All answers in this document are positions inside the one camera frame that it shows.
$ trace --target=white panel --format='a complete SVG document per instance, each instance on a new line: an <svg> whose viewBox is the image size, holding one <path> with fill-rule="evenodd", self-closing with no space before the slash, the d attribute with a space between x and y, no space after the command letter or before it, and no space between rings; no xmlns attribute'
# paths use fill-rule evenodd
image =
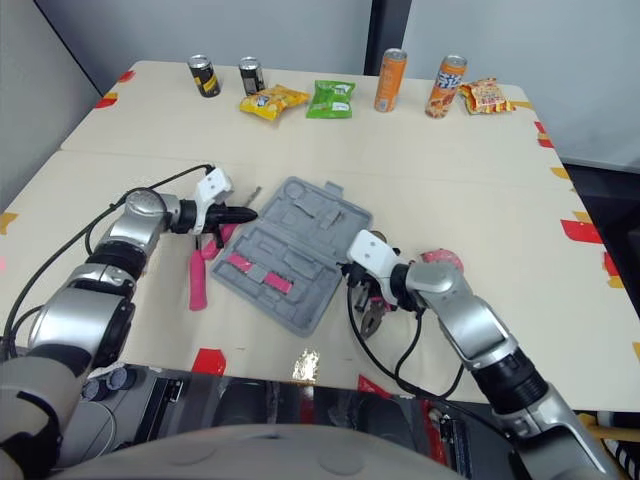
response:
<svg viewBox="0 0 640 480"><path fill-rule="evenodd" d="M524 88L561 157L640 171L639 20L637 0L413 0L407 76L459 53Z"/></svg>
<svg viewBox="0 0 640 480"><path fill-rule="evenodd" d="M94 79L108 90L138 60L204 53L235 65L361 74L371 0L40 0Z"/></svg>
<svg viewBox="0 0 640 480"><path fill-rule="evenodd" d="M28 0L0 0L0 211L98 99Z"/></svg>

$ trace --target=black cable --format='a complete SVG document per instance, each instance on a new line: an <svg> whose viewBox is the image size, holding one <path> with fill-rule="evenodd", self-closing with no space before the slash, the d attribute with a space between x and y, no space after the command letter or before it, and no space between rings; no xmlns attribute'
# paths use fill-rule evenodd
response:
<svg viewBox="0 0 640 480"><path fill-rule="evenodd" d="M407 360L407 358L409 358L409 356L413 353L413 350L416 348L416 345L418 344L418 340L420 340L420 333L422 333L422 315L423 314L424 314L424 310L420 310L416 314L416 333L413 335L413 340L411 340L409 347L402 354L402 356L400 357L400 360L398 360L398 363L396 363L396 368L393 372L393 377L396 379L396 382L398 381L398 379L401 379L400 369L402 368L402 365ZM444 395L438 395L438 396L445 399L447 398Z"/></svg>
<svg viewBox="0 0 640 480"><path fill-rule="evenodd" d="M458 385L460 385L460 380L462 379L462 374L464 373L464 365L460 364L458 368L458 373L456 373L456 378L453 379L453 383L449 387L449 389L442 394L442 398L449 398L453 392L456 391Z"/></svg>
<svg viewBox="0 0 640 480"><path fill-rule="evenodd" d="M13 328L11 329L11 336L9 338L9 355L11 355L13 358L18 356L18 352L16 351L16 337L18 335L18 330L20 330L20 327L22 326L22 324L25 322L25 320L27 320L31 315L33 315L34 313L39 312L42 307L44 305L38 305L37 307L33 307L30 310L27 310L25 313L22 314L22 316L16 321L15 325L13 326Z"/></svg>
<svg viewBox="0 0 640 480"><path fill-rule="evenodd" d="M436 402L439 402L453 410L457 410L458 412L473 418L476 422L480 423L481 425L485 426L486 428L488 428L489 430L491 430L492 432L494 432L496 435L498 435L500 438L509 441L509 439L505 436L504 432L502 432L500 429L498 429L497 427L495 427L493 424L491 424L489 421L485 420L484 418L482 418L480 415L477 415L476 413L467 410L464 407L461 407L458 404L452 403L448 400L445 400L444 398L442 398L440 395L436 395L435 393L429 392L428 390L424 390L416 385L413 385L412 383L407 382L406 380L403 380L402 378L396 376L393 372L391 372L387 367L385 367L382 363L380 363L380 360L378 360L376 358L376 356L373 354L373 352L369 349L369 347L367 346L367 343L365 342L364 338L362 338L362 335L360 335L360 332L358 331L358 326L356 325L356 320L353 316L353 287L347 287L347 311L349 313L349 323L351 324L351 329L353 330L353 333L355 334L356 340L358 340L358 343L360 344L360 346L362 347L362 349L364 350L364 352L367 354L367 356L369 357L369 359L373 362L373 364L378 367L380 369L380 371L382 371L382 373L384 373L386 376L388 376L389 378L392 378L397 384L398 386L404 390L407 393L410 393L411 395L415 395L416 397L422 397L422 398L426 398L427 400L434 400ZM460 372L460 370L458 371L458 375L456 375L456 379L458 380L458 377L461 377L462 373Z"/></svg>
<svg viewBox="0 0 640 480"><path fill-rule="evenodd" d="M421 310L416 314L416 321L417 321L416 333L413 336L413 340L411 341L409 348L407 348L407 350L402 354L402 356L400 357L400 360L398 360L398 363L396 364L395 371L393 372L393 375L396 378L396 381L398 379L402 381L402 378L400 377L400 369L402 368L402 365L407 360L407 358L411 356L411 354L413 353L413 350L416 348L416 345L418 344L418 340L420 340L420 333L422 332L422 315L424 315L424 310ZM460 367L458 367L458 372L456 373L456 376L453 379L453 382L451 383L451 386L444 393L437 395L441 400L446 400L451 396L453 392L456 391L456 389L458 388L458 385L460 385L460 380L462 379L463 373L464 373L464 365L461 363Z"/></svg>
<svg viewBox="0 0 640 480"><path fill-rule="evenodd" d="M82 230L80 230L78 233L76 233L73 237L71 237L71 239L69 241L67 241L64 245L62 245L62 247L60 247L58 250L56 250L53 255L51 255L41 266L40 268L38 268L38 270L36 270L36 272L31 276L31 278L27 281L26 285L22 288L22 290L20 291L20 293L18 294L18 297L16 298L15 302L13 302L13 306L11 307L11 311L9 312L9 315L7 316L7 321L4 324L4 330L3 330L3 334L2 334L2 359L3 360L8 360L10 358L10 354L11 354L11 331L13 329L13 324L15 322L16 316L18 315L18 310L20 309L20 306L22 305L22 302L24 301L25 297L27 296L27 294L29 293L29 291L31 290L31 288L33 288L33 285L35 285L35 283L38 281L38 279L42 276L42 274L53 264L53 262L55 262L60 255L62 255L64 252L66 252L67 250L69 250L69 248L71 248L71 246L76 243L80 238L82 238L83 235L85 235L88 231L93 230L93 228L102 221L102 219L104 219L105 217L107 217L108 215L110 215L112 212L114 212L115 210L118 209L118 207L120 207L121 205L124 204L127 195L129 195L130 193L136 191L136 190L145 190L145 189L154 189L157 187L160 187L162 185L165 185L169 182L172 182L184 175L187 175L188 173L194 172L196 170L200 170L200 169L204 169L207 173L207 175L209 173L211 173L213 171L215 167L208 165L208 164L202 164L202 165L197 165L195 167L191 167L188 168L187 170L184 170L176 175L173 175L169 178L166 178L164 180L161 180L160 182L154 183L153 185L151 185L150 187L142 187L142 188L137 188L137 189L132 189L129 190L128 192L126 192L124 195L122 195L118 201L116 203L112 203L111 205L109 205L109 208L107 208L105 211L103 211L100 215L98 215L96 218L94 218L91 222L89 222Z"/></svg>
<svg viewBox="0 0 640 480"><path fill-rule="evenodd" d="M161 180L157 183L154 183L153 185L149 185L148 187L142 187L143 190L148 189L153 191L154 189L161 187L162 185L166 185L167 183L173 182L174 180L177 180L180 177L183 177L191 172L195 172L196 170L201 170L204 169L205 171L205 175L209 175L214 169L215 167L213 167L212 165L203 163L201 165L196 165L195 167L191 167L188 168L186 170L183 170L180 173L177 173L175 175L172 175L171 177L165 178L164 180ZM139 190L139 189L133 189L133 190L129 190L125 195L123 195L124 199L126 199L127 195L129 195L130 193L133 193L134 191ZM160 198L162 204L164 205L164 210L165 212L167 211L167 206L164 203L164 200L162 199L162 197L158 194L158 197ZM91 226L89 227L89 229L87 230L87 232L84 235L84 249L87 252L87 255L92 255L93 254L93 249L91 248L91 234L93 233L93 229L95 228L95 226L100 223L99 221L97 222L92 222Z"/></svg>

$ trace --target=orange snack bag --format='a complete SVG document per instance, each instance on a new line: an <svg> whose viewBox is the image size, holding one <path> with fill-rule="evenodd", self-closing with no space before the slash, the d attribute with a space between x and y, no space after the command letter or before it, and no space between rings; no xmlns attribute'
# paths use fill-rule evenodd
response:
<svg viewBox="0 0 640 480"><path fill-rule="evenodd" d="M495 78L485 78L460 86L470 114L512 112L516 109L502 94Z"/></svg>

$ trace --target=black floor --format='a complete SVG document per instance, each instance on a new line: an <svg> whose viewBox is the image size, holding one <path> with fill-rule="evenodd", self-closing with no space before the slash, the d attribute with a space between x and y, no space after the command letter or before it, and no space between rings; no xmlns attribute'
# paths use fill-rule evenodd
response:
<svg viewBox="0 0 640 480"><path fill-rule="evenodd" d="M215 425L246 423L255 417L251 423L263 423L266 420L265 423L314 423L359 429L412 448L422 455L428 455L431 451L419 400L392 397L389 401L373 394L316 387L312 389L311 411L305 412L302 400L309 399L309 387L243 380L241 382L248 382L249 385L240 385L236 392L238 395L224 406L224 402L221 402L223 392L237 387L234 382L238 382L238 379L170 370L155 372L146 367L133 368L138 372L134 386L126 391L113 392L99 402L113 412L116 424L114 438L110 439L112 426L106 410L96 405L98 402L82 401L65 433L58 468L68 468L87 461L105 447L104 454L108 454L119 446L133 442L150 402L154 384L158 379L165 378L183 381L184 388L177 402L167 404L157 438ZM260 390L267 399L266 405L264 401L252 404L252 395L242 395L243 389ZM465 403L464 406L488 420L491 418L487 405ZM462 418L442 405L437 407L442 413L461 421L463 431L466 431L462 438L468 448L466 458L471 465L472 478L514 478L508 463L508 444L473 419ZM363 416L367 411L370 414L368 419ZM450 453L447 445L443 448Z"/></svg>
<svg viewBox="0 0 640 480"><path fill-rule="evenodd" d="M565 167L640 315L640 175Z"/></svg>

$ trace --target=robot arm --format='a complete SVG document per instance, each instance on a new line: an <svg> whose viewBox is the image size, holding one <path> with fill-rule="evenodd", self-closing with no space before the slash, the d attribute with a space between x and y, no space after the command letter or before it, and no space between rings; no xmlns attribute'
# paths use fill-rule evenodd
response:
<svg viewBox="0 0 640 480"><path fill-rule="evenodd" d="M135 310L136 282L160 234L214 233L223 223L245 223L257 214L217 202L230 184L214 170L200 182L196 200L139 189L86 262L41 309L30 351L0 365L0 471L3 478L42 477L55 465L68 424L90 370L115 361ZM217 188L219 178L226 179ZM206 211L201 212L202 205Z"/></svg>
<svg viewBox="0 0 640 480"><path fill-rule="evenodd" d="M408 265L365 230L348 256L380 283L390 304L408 310L427 306L434 311L445 337L489 400L498 424L513 438L532 478L551 479L583 467L615 474L608 455L454 265Z"/></svg>

